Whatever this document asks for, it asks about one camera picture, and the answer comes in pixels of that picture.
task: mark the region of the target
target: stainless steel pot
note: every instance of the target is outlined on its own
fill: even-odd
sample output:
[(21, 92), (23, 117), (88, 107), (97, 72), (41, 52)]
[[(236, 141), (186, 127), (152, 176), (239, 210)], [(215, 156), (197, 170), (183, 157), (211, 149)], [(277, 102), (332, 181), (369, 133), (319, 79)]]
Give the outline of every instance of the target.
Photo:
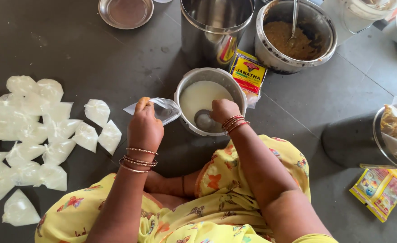
[[(182, 95), (182, 92), (193, 83), (203, 80), (215, 82), (226, 88), (226, 90), (233, 98), (233, 101), (239, 106), (242, 115), (245, 116), (246, 107), (248, 106), (245, 93), (242, 91), (239, 84), (233, 79), (231, 74), (219, 68), (204, 67), (196, 68), (187, 72), (177, 86), (176, 92), (174, 92), (174, 102), (176, 102), (176, 104), (178, 104), (180, 107), (179, 97), (180, 95)], [(226, 134), (226, 132), (222, 130), (222, 128), (215, 132), (206, 132), (198, 129), (195, 125), (193, 125), (190, 121), (186, 119), (183, 112), (180, 116), (180, 120), (182, 122), (182, 125), (187, 130), (201, 136), (222, 136)]]
[(313, 40), (311, 45), (319, 48), (320, 57), (310, 61), (290, 58), (278, 51), (266, 38), (263, 25), (273, 21), (293, 21), (293, 0), (273, 0), (262, 7), (257, 15), (254, 40), (255, 56), (277, 74), (294, 74), (302, 69), (325, 63), (335, 52), (337, 34), (331, 19), (317, 5), (309, 1), (299, 2), (297, 25)]
[(252, 18), (255, 0), (181, 0), (180, 5), (186, 63), (225, 69)]

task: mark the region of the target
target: steel bowl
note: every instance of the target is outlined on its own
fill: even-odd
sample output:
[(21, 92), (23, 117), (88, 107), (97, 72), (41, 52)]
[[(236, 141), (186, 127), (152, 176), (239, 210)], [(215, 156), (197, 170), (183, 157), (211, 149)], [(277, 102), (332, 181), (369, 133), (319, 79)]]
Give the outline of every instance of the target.
[(310, 61), (296, 60), (277, 50), (266, 38), (263, 25), (273, 21), (293, 22), (293, 0), (273, 0), (262, 7), (255, 23), (255, 56), (268, 69), (277, 74), (294, 74), (302, 69), (325, 63), (335, 52), (337, 34), (329, 16), (309, 1), (299, 4), (298, 27), (319, 48), (320, 57)]
[(153, 14), (152, 0), (99, 0), (99, 15), (118, 29), (135, 29)]

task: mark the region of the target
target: woman's right hand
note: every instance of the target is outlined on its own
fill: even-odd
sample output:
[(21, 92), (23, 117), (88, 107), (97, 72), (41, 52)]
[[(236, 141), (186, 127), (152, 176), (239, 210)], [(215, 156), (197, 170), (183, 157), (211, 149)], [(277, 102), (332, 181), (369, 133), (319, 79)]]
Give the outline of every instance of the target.
[(241, 115), (239, 106), (227, 99), (216, 99), (212, 101), (212, 109), (210, 115), (216, 122), (223, 124), (228, 118)]

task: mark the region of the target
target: yellow packet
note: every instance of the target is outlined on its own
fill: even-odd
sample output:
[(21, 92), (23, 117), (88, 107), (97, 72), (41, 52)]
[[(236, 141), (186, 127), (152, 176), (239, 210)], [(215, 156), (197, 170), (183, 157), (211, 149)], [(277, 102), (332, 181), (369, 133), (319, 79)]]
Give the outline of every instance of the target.
[(397, 169), (366, 169), (350, 192), (385, 222), (397, 204)]

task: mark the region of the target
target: brown food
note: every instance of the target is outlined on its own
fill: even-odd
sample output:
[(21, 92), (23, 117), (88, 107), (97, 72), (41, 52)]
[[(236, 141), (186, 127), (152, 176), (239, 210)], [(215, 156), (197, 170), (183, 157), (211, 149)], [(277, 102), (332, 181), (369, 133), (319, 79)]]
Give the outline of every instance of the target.
[(320, 56), (317, 48), (309, 46), (311, 40), (299, 27), (295, 30), (294, 44), (287, 44), (291, 37), (292, 24), (282, 21), (270, 22), (263, 26), (266, 38), (278, 51), (296, 60), (309, 61)]

